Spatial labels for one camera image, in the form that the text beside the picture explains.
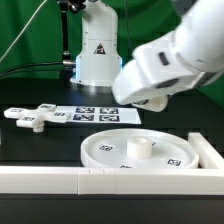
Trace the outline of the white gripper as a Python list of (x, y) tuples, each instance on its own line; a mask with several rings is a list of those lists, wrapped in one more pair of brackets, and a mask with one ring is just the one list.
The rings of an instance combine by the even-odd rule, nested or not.
[(133, 59), (116, 77), (112, 92), (121, 104), (137, 103), (203, 84), (206, 72), (188, 65), (175, 43), (175, 33), (169, 32), (137, 47)]

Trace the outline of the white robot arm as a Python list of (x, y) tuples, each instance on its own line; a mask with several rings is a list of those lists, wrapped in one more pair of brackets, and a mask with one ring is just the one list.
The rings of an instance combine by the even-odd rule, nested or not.
[(159, 112), (169, 96), (224, 74), (224, 0), (197, 0), (175, 30), (137, 47), (127, 64), (117, 53), (117, 25), (110, 6), (87, 0), (73, 83), (89, 91), (109, 88), (120, 105)]

